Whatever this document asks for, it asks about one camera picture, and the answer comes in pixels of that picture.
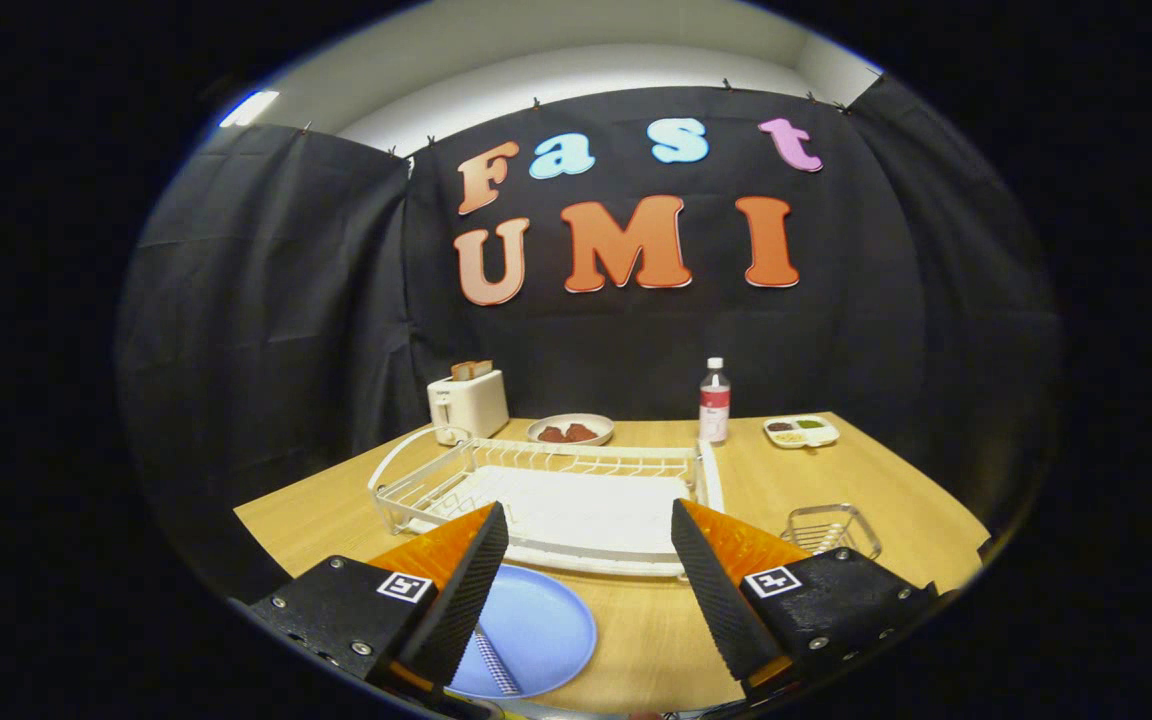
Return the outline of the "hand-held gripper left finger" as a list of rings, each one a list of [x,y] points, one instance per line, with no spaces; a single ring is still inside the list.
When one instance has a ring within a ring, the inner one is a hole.
[[[488,503],[366,561],[333,555],[248,605],[257,628],[397,700],[448,705],[509,544]]]

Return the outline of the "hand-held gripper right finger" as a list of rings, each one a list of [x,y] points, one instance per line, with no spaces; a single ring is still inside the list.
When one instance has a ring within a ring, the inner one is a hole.
[[[858,550],[812,553],[677,498],[670,541],[746,702],[832,679],[931,614],[940,589],[908,582]]]

